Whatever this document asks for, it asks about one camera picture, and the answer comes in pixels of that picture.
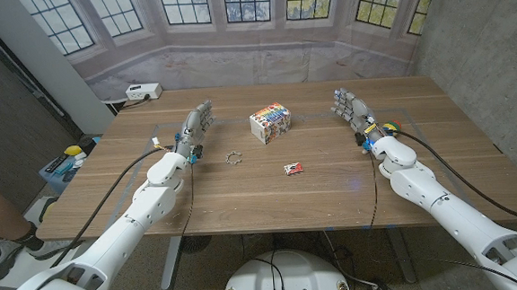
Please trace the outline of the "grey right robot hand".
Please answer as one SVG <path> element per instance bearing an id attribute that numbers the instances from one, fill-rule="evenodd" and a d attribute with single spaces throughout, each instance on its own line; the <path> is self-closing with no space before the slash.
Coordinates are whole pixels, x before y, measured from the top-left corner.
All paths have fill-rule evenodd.
<path id="1" fill-rule="evenodd" d="M 372 110 L 352 92 L 344 88 L 335 90 L 334 99 L 331 111 L 350 125 L 357 145 L 370 150 L 377 140 L 387 135 Z"/>

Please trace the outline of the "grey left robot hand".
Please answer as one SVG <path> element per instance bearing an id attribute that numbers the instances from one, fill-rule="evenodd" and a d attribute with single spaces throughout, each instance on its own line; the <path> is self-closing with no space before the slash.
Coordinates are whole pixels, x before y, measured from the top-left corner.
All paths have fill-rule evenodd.
<path id="1" fill-rule="evenodd" d="M 204 134 L 214 122 L 211 109 L 212 102 L 205 101 L 189 113 L 178 134 L 175 153 L 182 154 L 189 161 L 192 155 L 198 159 L 202 157 Z"/>

